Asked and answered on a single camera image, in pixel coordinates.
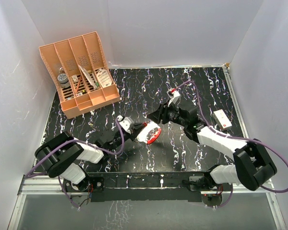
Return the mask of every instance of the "cylindrical container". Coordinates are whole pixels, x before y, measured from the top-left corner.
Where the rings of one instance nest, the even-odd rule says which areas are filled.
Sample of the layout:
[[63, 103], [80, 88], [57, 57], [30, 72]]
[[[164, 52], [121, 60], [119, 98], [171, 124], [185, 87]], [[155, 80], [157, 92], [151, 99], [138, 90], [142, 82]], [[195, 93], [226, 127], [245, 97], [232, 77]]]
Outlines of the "cylindrical container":
[[62, 73], [58, 76], [58, 81], [59, 81], [62, 88], [68, 88], [71, 85], [69, 83], [67, 75], [65, 73]]
[[59, 68], [59, 74], [61, 74], [61, 73], [65, 73], [63, 67], [60, 67], [60, 68]]

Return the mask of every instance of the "black bracket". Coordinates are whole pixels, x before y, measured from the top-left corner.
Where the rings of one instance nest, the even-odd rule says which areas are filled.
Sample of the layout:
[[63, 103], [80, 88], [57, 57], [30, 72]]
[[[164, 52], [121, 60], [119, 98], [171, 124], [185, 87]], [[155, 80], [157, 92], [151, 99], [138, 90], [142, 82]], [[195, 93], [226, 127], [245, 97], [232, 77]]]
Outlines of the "black bracket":
[[89, 177], [90, 184], [93, 185], [93, 193], [95, 192], [103, 192], [105, 189], [105, 179], [100, 176], [90, 176]]
[[172, 121], [183, 126], [183, 131], [187, 138], [199, 143], [197, 133], [206, 126], [206, 123], [198, 118], [196, 108], [188, 102], [182, 103], [181, 107], [175, 105], [168, 106], [166, 103], [160, 104], [159, 108], [147, 115], [147, 118], [159, 124], [166, 124]]
[[252, 191], [277, 173], [276, 166], [262, 145], [248, 142], [242, 149], [236, 149], [234, 160], [238, 179]]
[[[124, 129], [122, 130], [124, 140], [134, 141], [139, 133], [146, 127], [146, 123], [134, 123], [130, 129], [131, 134], [127, 133]], [[99, 138], [94, 142], [98, 147], [115, 150], [118, 146], [121, 145], [121, 136], [120, 132], [117, 130], [113, 132], [112, 130], [106, 130], [99, 135]]]
[[[55, 138], [43, 144], [35, 151], [36, 159], [38, 161], [42, 160], [57, 146], [72, 139], [73, 136], [67, 131], [57, 135]], [[82, 152], [83, 148], [79, 144], [75, 142], [70, 143], [52, 154], [41, 165], [43, 169], [47, 172], [47, 175], [50, 178], [53, 178], [61, 175]]]

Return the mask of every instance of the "wire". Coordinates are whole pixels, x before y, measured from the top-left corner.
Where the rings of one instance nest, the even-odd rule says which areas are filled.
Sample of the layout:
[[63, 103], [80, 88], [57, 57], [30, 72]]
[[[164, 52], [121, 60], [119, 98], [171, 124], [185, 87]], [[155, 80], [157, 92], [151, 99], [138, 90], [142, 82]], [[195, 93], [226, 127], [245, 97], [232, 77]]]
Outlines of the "wire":
[[74, 205], [77, 209], [80, 209], [80, 206], [77, 205], [75, 202], [73, 202], [73, 200], [70, 198], [70, 196], [67, 194], [65, 188], [63, 187], [62, 185], [62, 182], [61, 182], [61, 179], [60, 177], [58, 176], [58, 179], [59, 179], [59, 184], [61, 185], [61, 188], [62, 188], [62, 192], [66, 195], [66, 197], [69, 199], [69, 201], [72, 203], [72, 205]]
[[[188, 80], [188, 81], [185, 81], [184, 83], [182, 83], [181, 85], [179, 85], [177, 88], [173, 89], [172, 92], [174, 92], [175, 90], [181, 88], [182, 86], [188, 84], [188, 83], [191, 83], [193, 84], [193, 86], [195, 87], [195, 90], [196, 90], [196, 96], [197, 96], [197, 100], [198, 100], [198, 107], [199, 107], [199, 110], [200, 110], [200, 115], [202, 116], [202, 119], [206, 122], [206, 124], [208, 125], [209, 129], [211, 131], [213, 131], [216, 135], [219, 135], [221, 137], [227, 137], [229, 139], [236, 139], [236, 140], [244, 140], [244, 141], [248, 141], [248, 142], [252, 142], [252, 143], [255, 143], [255, 144], [258, 144], [258, 145], [262, 145], [264, 146], [265, 148], [271, 150], [275, 155], [277, 155], [284, 163], [285, 165], [288, 167], [288, 161], [279, 153], [277, 152], [275, 149], [269, 147], [268, 145], [260, 142], [260, 141], [257, 141], [257, 140], [253, 140], [253, 139], [250, 139], [250, 138], [240, 138], [240, 137], [233, 137], [233, 136], [228, 136], [222, 132], [219, 132], [217, 131], [216, 129], [214, 129], [210, 124], [209, 122], [207, 121], [207, 119], [205, 118], [204, 114], [203, 114], [203, 110], [202, 110], [202, 106], [201, 106], [201, 101], [200, 101], [200, 95], [199, 95], [199, 92], [198, 92], [198, 89], [197, 89], [197, 86], [196, 84], [192, 81], [192, 80]], [[274, 189], [270, 189], [270, 188], [267, 188], [265, 186], [261, 186], [261, 188], [267, 190], [267, 191], [270, 191], [270, 192], [274, 192], [274, 193], [286, 193], [288, 192], [288, 188], [286, 189], [283, 189], [283, 190], [274, 190]]]
[[219, 195], [221, 195], [222, 194], [222, 192], [223, 192], [223, 185], [221, 184], [220, 186], [218, 186], [217, 187], [217, 192], [216, 192], [216, 194], [214, 194], [215, 196], [219, 196]]
[[[121, 136], [121, 147], [120, 147], [120, 150], [118, 152], [111, 152], [107, 149], [103, 149], [103, 148], [99, 148], [99, 147], [96, 147], [94, 145], [92, 145], [91, 143], [87, 143], [85, 141], [82, 141], [82, 140], [77, 140], [77, 139], [73, 139], [73, 140], [69, 140], [69, 141], [66, 141], [64, 142], [63, 144], [57, 146], [53, 151], [51, 151], [49, 154], [47, 154], [43, 159], [41, 159], [24, 177], [25, 178], [32, 178], [32, 177], [35, 177], [35, 176], [40, 176], [40, 175], [45, 175], [46, 173], [45, 172], [41, 172], [41, 173], [34, 173], [34, 171], [46, 160], [48, 159], [52, 154], [54, 154], [56, 151], [58, 151], [59, 149], [63, 148], [65, 145], [68, 145], [70, 143], [73, 143], [73, 142], [77, 142], [77, 143], [81, 143], [81, 144], [86, 144], [90, 147], [93, 147], [95, 148], [96, 150], [101, 150], [101, 151], [104, 151], [108, 154], [111, 154], [111, 155], [118, 155], [118, 154], [121, 154], [124, 150], [124, 147], [125, 147], [125, 139], [124, 139], [124, 135], [123, 135], [123, 131], [121, 129], [121, 126], [118, 122], [118, 118], [115, 119], [115, 123], [116, 125], [118, 126], [119, 128], [119, 131], [120, 131], [120, 136]], [[62, 183], [61, 183], [61, 179], [60, 177], [58, 176], [58, 179], [59, 179], [59, 184], [62, 188], [62, 192], [66, 195], [66, 197], [70, 200], [70, 202], [72, 203], [72, 205], [74, 205], [76, 208], [80, 209], [80, 206], [77, 205], [75, 202], [72, 201], [72, 199], [69, 197], [69, 195], [67, 194], [66, 190], [64, 189]]]
[[227, 201], [225, 201], [225, 203], [223, 203], [223, 204], [221, 204], [220, 206], [217, 206], [217, 207], [224, 207], [230, 201], [233, 192], [234, 192], [234, 186], [231, 184], [231, 186], [230, 186], [230, 194], [229, 194], [229, 197], [228, 197]]
[[92, 198], [92, 192], [93, 192], [93, 190], [94, 190], [94, 188], [93, 188], [93, 185], [91, 185], [91, 191], [90, 191], [90, 188], [88, 189], [88, 197], [89, 197], [89, 199], [91, 200], [91, 198]]
[[118, 122], [118, 118], [115, 119], [115, 123], [116, 125], [118, 126], [119, 128], [119, 131], [120, 131], [120, 136], [121, 136], [121, 147], [120, 147], [120, 150], [118, 152], [111, 152], [107, 149], [103, 149], [103, 148], [99, 148], [97, 146], [94, 146], [93, 144], [91, 143], [87, 143], [85, 141], [82, 141], [82, 140], [77, 140], [77, 139], [73, 139], [73, 140], [69, 140], [69, 141], [66, 141], [64, 142], [63, 144], [57, 146], [53, 151], [51, 151], [50, 153], [48, 153], [43, 159], [41, 159], [24, 177], [25, 178], [32, 178], [32, 177], [35, 177], [35, 176], [38, 176], [40, 175], [39, 173], [35, 173], [33, 174], [33, 172], [45, 161], [47, 160], [52, 154], [54, 154], [56, 151], [60, 150], [61, 148], [63, 148], [65, 145], [68, 145], [70, 143], [73, 143], [73, 142], [77, 142], [77, 143], [80, 143], [80, 144], [85, 144], [85, 145], [88, 145], [96, 150], [101, 150], [103, 152], [106, 152], [108, 154], [111, 154], [111, 155], [118, 155], [118, 154], [121, 154], [124, 150], [124, 147], [125, 147], [125, 139], [124, 139], [124, 135], [123, 135], [123, 131], [121, 129], [121, 126]]
[[89, 198], [85, 199], [84, 201], [82, 201], [82, 203], [79, 205], [79, 207], [81, 207], [85, 201], [89, 200]]

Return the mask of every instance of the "red and white object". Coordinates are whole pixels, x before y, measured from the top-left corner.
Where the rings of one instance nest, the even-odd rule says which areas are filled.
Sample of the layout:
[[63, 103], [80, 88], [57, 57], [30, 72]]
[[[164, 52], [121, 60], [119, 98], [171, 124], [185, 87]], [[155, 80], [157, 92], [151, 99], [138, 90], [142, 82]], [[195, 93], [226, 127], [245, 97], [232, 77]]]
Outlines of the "red and white object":
[[151, 144], [160, 136], [161, 128], [155, 122], [149, 122], [136, 138], [139, 142]]
[[216, 120], [217, 124], [219, 125], [219, 127], [222, 131], [228, 130], [232, 127], [232, 124], [231, 124], [230, 120], [227, 118], [223, 109], [214, 111], [212, 113], [212, 116]]
[[174, 89], [167, 91], [167, 94], [170, 97], [170, 101], [168, 102], [168, 107], [171, 104], [176, 104], [176, 102], [180, 98], [180, 93], [177, 90], [174, 90], [174, 91], [173, 90]]

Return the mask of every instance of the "red object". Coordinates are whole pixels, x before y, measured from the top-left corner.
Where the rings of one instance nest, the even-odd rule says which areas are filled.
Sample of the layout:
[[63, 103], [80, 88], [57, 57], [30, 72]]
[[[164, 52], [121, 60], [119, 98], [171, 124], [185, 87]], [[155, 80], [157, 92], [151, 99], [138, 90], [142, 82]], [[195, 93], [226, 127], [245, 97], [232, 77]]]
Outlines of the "red object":
[[152, 137], [147, 141], [148, 144], [153, 143], [157, 138], [160, 136], [161, 133], [161, 128], [159, 128], [153, 135]]

